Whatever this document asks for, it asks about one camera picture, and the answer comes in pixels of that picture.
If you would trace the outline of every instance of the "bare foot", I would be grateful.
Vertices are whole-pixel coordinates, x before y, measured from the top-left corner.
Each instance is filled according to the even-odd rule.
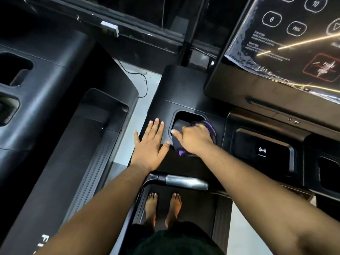
[[[178,193],[172,194],[169,212],[167,218],[165,219],[165,226],[167,228],[169,228],[169,226],[171,226],[174,222],[177,221],[177,216],[181,210],[181,207],[182,207],[181,196]]]
[[[145,223],[155,227],[156,224],[156,207],[157,207],[158,195],[157,193],[151,193],[148,196],[147,202],[145,203]]]

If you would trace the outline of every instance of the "hand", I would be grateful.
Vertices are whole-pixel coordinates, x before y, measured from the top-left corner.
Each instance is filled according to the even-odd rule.
[[[155,119],[155,123],[153,121],[149,122],[142,141],[139,140],[138,133],[135,131],[135,150],[132,154],[131,165],[142,166],[148,173],[158,168],[170,148],[170,142],[167,141],[159,149],[164,131],[164,122],[160,123],[159,129],[158,124],[158,118]]]
[[[183,135],[172,129],[171,133],[188,152],[200,156],[208,145],[213,144],[208,129],[203,124],[193,127],[182,127]]]

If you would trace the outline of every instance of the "electrical cable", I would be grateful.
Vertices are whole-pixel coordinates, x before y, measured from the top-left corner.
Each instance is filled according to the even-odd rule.
[[[129,74],[139,74],[139,75],[142,75],[142,76],[145,78],[145,83],[146,83],[146,85],[147,85],[147,93],[146,93],[144,96],[142,96],[142,97],[138,97],[138,98],[145,98],[145,97],[147,96],[147,94],[148,94],[148,81],[147,81],[147,78],[145,77],[145,75],[143,75],[143,74],[141,74],[141,73],[128,72],[128,71],[122,66],[120,60],[117,60],[117,61],[119,62],[120,66],[121,66],[127,73],[129,73]]]

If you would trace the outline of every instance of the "left hand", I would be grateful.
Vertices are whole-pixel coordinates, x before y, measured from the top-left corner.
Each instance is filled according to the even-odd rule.
[[[158,125],[158,118],[155,119],[155,123],[150,121],[142,141],[139,140],[138,133],[135,131],[135,150],[132,154],[130,165],[142,166],[147,169],[148,173],[158,168],[170,148],[170,142],[167,141],[159,149],[164,131],[164,122],[160,123],[159,129]]]

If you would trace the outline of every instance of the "number 6 button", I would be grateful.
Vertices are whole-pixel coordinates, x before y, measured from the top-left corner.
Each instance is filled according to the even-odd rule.
[[[281,23],[281,21],[282,16],[277,12],[267,12],[262,18],[262,23],[269,27],[276,27]]]
[[[305,2],[305,9],[310,12],[317,13],[326,7],[327,2],[328,0],[307,0]]]

